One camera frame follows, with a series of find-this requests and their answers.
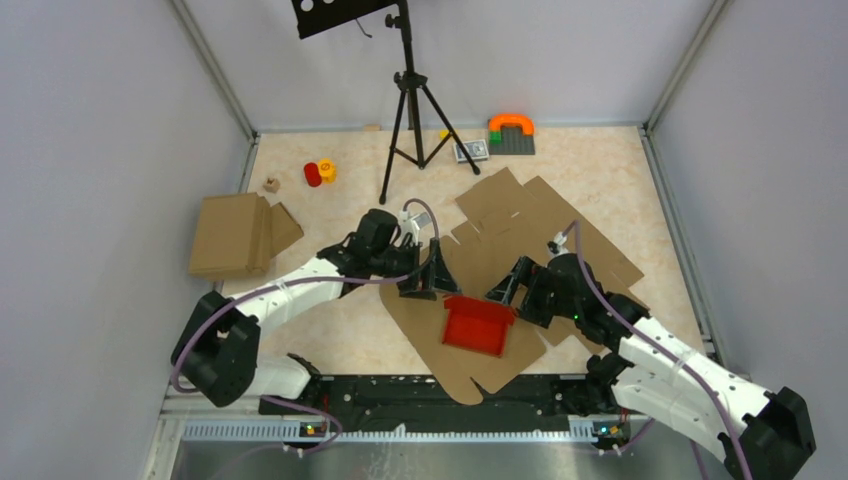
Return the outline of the red paper box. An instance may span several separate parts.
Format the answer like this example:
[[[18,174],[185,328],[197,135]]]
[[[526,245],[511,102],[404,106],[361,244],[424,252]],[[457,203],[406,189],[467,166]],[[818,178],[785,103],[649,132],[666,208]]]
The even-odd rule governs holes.
[[[443,307],[442,344],[492,357],[503,355],[515,322],[511,307],[458,295],[447,296]]]

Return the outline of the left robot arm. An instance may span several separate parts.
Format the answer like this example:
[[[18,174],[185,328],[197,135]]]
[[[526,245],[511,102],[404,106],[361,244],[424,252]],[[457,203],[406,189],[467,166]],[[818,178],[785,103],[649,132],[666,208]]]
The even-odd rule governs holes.
[[[430,301],[460,294],[439,237],[422,244],[418,220],[407,210],[370,209],[343,241],[298,269],[231,297],[204,294],[171,354],[171,385],[225,407],[253,383],[262,339],[318,305],[365,285],[394,285],[403,298]]]

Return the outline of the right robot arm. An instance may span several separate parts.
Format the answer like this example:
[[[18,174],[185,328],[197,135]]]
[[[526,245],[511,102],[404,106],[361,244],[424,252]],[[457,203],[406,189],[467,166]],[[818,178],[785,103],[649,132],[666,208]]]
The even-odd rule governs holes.
[[[726,370],[637,301],[603,290],[578,255],[545,266],[522,257],[485,298],[510,305],[520,289],[521,319],[546,327],[569,318],[609,349],[587,364],[594,409],[645,414],[710,452],[735,479],[792,479],[815,453],[807,403],[797,392],[773,392]]]

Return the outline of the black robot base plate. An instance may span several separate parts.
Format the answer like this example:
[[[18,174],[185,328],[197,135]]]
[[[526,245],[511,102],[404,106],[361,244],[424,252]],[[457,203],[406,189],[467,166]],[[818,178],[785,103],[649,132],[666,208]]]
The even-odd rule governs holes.
[[[346,433],[518,433],[565,431],[579,419],[613,425],[633,411],[590,385],[582,374],[522,374],[476,405],[450,397],[432,376],[324,376],[312,380],[295,404],[337,418]]]

